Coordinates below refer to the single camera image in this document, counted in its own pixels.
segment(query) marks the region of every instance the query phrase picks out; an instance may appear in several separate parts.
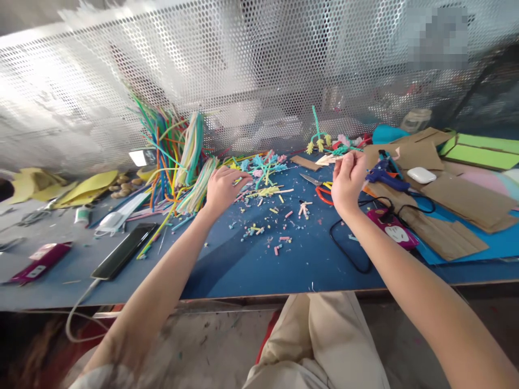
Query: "blue table surface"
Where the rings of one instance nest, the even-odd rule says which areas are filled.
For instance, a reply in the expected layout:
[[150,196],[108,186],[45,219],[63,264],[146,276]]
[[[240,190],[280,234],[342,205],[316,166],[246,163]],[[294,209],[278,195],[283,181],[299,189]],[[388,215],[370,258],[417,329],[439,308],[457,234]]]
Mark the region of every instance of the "blue table surface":
[[[376,269],[369,274],[358,273],[346,257],[335,246],[329,236],[330,226],[339,220],[335,209],[322,202],[315,187],[301,178],[305,173],[319,180],[331,180],[332,169],[324,167],[312,172],[295,167],[272,177],[273,182],[292,189],[282,194],[284,204],[277,195],[266,198],[257,206],[259,199],[251,199],[250,207],[238,202],[230,207],[212,228],[208,246],[202,249],[198,262],[182,294],[183,299],[226,298],[260,296],[269,294],[301,293],[309,291],[373,290],[385,288]],[[309,220],[298,218],[299,200],[313,202],[309,205]],[[109,206],[117,200],[107,199],[96,205],[92,220],[108,213]],[[0,217],[0,228],[17,222],[23,213],[41,206],[30,201],[17,204],[15,212]],[[277,207],[278,214],[269,208]],[[0,212],[7,205],[0,204]],[[364,207],[375,207],[370,204]],[[294,213],[285,219],[285,214]],[[92,282],[90,274],[128,234],[118,233],[114,237],[93,239],[93,230],[75,226],[75,210],[65,213],[58,210],[52,216],[31,227],[15,227],[0,234],[1,241],[24,236],[27,240],[10,250],[11,253],[29,256],[45,243],[74,241],[72,250],[44,276],[24,285],[0,285],[0,310],[70,307]],[[139,222],[160,223],[164,216],[158,215],[129,222],[131,231]],[[236,222],[232,229],[229,225]],[[265,233],[246,238],[245,226],[265,226]],[[165,233],[161,254],[175,242],[187,226],[175,234],[169,229]],[[359,243],[348,238],[351,231],[346,225],[338,225],[334,236],[349,255],[365,267],[368,257]],[[275,256],[274,245],[279,237],[289,236],[292,243],[283,243],[280,255]],[[146,260],[132,260],[113,281],[98,285],[83,305],[124,303],[139,286],[159,260],[158,248],[162,237],[153,244]],[[449,284],[474,284],[511,281],[519,279],[519,263],[502,260],[474,263],[451,263],[431,269]]]

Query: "metal mesh screen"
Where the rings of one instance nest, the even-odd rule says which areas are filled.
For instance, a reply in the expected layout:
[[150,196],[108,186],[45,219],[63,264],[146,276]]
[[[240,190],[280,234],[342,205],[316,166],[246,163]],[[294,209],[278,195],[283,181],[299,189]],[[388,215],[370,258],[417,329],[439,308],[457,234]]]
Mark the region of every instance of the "metal mesh screen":
[[[448,116],[485,56],[515,39],[514,3],[199,0],[64,11],[64,23],[0,38],[0,167],[132,166],[128,151],[146,142],[128,88],[183,115],[216,111],[205,144],[237,154],[304,147],[312,105],[331,135],[398,125],[411,108]],[[408,62],[433,7],[462,10],[465,66]],[[410,20],[410,9],[425,16]]]

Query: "pink box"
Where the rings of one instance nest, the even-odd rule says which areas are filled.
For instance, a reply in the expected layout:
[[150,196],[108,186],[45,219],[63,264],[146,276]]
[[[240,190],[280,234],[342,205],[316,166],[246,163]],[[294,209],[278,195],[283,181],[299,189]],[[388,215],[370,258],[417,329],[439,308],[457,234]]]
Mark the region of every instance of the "pink box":
[[43,245],[29,258],[33,262],[11,278],[11,282],[28,283],[39,278],[70,250],[72,242]]
[[412,250],[420,243],[418,239],[393,216],[391,223],[383,223],[380,218],[387,212],[387,209],[377,209],[368,212],[368,217],[378,228],[384,231],[391,239],[401,245],[406,250]]

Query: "hand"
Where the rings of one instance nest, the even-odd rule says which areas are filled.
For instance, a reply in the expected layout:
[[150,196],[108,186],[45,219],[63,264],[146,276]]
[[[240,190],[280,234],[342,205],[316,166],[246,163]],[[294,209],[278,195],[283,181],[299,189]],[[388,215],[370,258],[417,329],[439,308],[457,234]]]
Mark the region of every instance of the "hand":
[[[234,185],[234,181],[242,178],[240,182]],[[250,174],[236,169],[230,169],[227,166],[221,166],[215,170],[207,184],[207,203],[204,209],[216,217],[220,217],[227,208],[236,200],[241,189],[252,181]]]
[[337,212],[343,217],[358,210],[358,195],[366,180],[366,157],[352,150],[335,161],[334,184],[331,197]]

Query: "hot glue gun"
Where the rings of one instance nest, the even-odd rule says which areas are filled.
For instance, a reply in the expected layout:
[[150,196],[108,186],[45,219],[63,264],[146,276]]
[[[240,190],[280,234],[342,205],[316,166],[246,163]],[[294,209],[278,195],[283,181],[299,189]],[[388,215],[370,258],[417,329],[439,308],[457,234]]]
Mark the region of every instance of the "hot glue gun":
[[407,192],[411,185],[403,180],[402,174],[391,155],[385,150],[379,150],[378,153],[380,154],[380,161],[370,170],[366,180],[371,183],[380,181],[396,191]]

